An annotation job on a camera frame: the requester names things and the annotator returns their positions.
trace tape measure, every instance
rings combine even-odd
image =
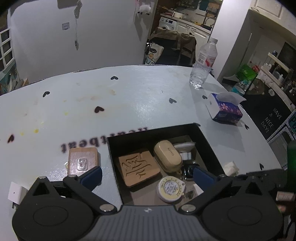
[[[174,202],[184,195],[185,182],[180,179],[167,176],[160,180],[156,192],[164,202]]]

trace gray ribbed panel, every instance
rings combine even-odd
[[[81,241],[217,241],[198,219],[179,214],[173,206],[123,206],[102,216]]]

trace red object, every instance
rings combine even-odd
[[[257,65],[253,66],[252,70],[256,73],[258,73],[260,71],[260,69],[258,68]]]

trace silver screw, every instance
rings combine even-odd
[[[191,213],[193,212],[196,207],[192,204],[184,204],[181,209],[184,211],[184,212],[187,212],[187,213]]]
[[[102,204],[100,206],[100,209],[103,212],[111,212],[115,207],[112,204]]]

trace white fluffy toy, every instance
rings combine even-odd
[[[142,3],[142,5],[139,7],[138,13],[140,13],[140,14],[144,13],[144,14],[149,15],[150,12],[151,12],[151,6],[150,5]]]

